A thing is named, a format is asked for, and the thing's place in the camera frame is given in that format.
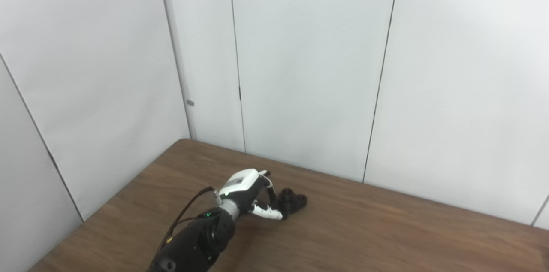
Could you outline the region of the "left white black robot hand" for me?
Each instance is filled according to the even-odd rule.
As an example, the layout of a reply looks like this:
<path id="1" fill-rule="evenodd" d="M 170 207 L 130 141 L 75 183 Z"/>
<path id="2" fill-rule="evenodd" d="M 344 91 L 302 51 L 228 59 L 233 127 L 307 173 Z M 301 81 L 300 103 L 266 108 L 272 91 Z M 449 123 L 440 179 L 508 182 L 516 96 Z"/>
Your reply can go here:
<path id="1" fill-rule="evenodd" d="M 218 192 L 218 207 L 225 210 L 236 221 L 245 214 L 282 221 L 287 216 L 278 209 L 278 198 L 267 170 L 245 169 L 232 175 Z M 259 193 L 267 190 L 269 203 L 258 200 Z"/>

